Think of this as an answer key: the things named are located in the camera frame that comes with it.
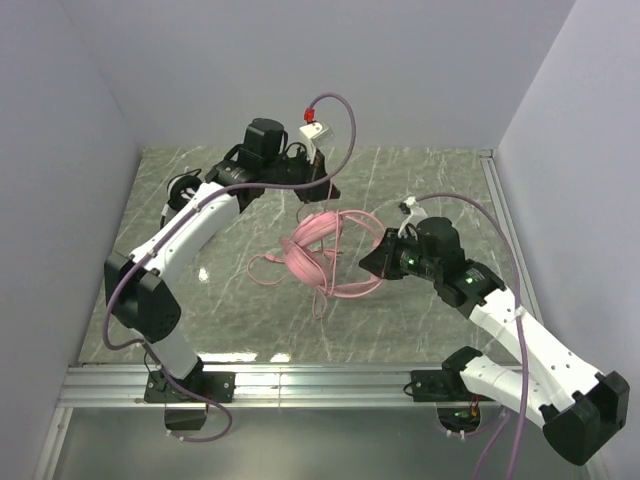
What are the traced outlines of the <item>white black headphones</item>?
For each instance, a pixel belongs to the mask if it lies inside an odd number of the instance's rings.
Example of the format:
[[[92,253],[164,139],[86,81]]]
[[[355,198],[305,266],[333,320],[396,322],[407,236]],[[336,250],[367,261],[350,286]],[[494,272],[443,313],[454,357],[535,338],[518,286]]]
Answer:
[[[200,178],[201,172],[201,168],[186,168],[183,173],[176,175],[167,183],[167,201],[161,210],[159,229],[162,229],[195,196],[203,183]]]

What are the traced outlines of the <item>pink headphones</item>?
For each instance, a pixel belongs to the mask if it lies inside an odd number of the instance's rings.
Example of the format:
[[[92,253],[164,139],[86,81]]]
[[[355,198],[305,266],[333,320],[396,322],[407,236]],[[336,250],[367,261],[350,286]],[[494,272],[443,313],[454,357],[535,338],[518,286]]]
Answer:
[[[374,274],[368,280],[340,284],[337,263],[346,222],[353,222],[373,235],[373,246],[383,237],[384,225],[362,210],[337,210],[312,214],[302,220],[293,233],[281,239],[282,261],[288,270],[325,297],[360,298],[382,284]]]

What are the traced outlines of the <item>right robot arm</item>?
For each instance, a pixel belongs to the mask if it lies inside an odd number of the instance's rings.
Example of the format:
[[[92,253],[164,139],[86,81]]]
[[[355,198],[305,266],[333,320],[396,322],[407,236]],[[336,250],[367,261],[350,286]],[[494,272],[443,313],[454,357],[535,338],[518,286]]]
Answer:
[[[566,461],[586,464],[626,424],[630,385],[582,360],[523,308],[486,265],[466,257],[450,220],[389,228],[359,265],[383,280],[430,281],[438,297],[490,334],[517,361],[514,372],[471,347],[442,365],[455,387],[524,412]]]

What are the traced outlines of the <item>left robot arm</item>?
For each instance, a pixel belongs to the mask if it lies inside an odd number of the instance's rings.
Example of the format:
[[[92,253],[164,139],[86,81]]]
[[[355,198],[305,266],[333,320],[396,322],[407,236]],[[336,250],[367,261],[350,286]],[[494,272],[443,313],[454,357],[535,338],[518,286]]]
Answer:
[[[178,328],[181,308],[171,285],[218,232],[265,192],[265,185],[294,191],[303,204],[339,197],[327,178],[320,145],[332,138],[319,121],[299,129],[296,151],[288,154],[288,134],[275,120],[257,118],[203,178],[183,174],[169,184],[169,220],[129,255],[113,252],[105,262],[107,306],[134,331],[182,387],[197,390],[203,362]]]

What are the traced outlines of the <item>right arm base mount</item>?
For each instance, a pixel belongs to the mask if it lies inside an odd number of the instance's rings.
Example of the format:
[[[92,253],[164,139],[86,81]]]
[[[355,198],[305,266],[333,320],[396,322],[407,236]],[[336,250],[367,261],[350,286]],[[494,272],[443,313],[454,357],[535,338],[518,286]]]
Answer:
[[[437,427],[447,436],[464,440],[480,435],[504,418],[501,408],[484,415],[481,407],[487,398],[471,393],[448,370],[411,370],[409,378],[403,386],[403,393],[414,403],[434,403]]]

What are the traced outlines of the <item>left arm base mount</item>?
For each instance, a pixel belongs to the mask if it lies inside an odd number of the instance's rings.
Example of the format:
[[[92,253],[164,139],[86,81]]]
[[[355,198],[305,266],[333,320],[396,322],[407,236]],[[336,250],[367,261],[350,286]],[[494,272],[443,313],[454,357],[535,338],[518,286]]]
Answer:
[[[183,442],[204,443],[221,439],[231,430],[233,419],[226,407],[231,404],[236,374],[229,371],[201,371],[184,380],[151,371],[143,403],[164,407],[164,424],[168,433]],[[205,426],[210,413],[222,414],[223,428],[209,437],[193,437]]]

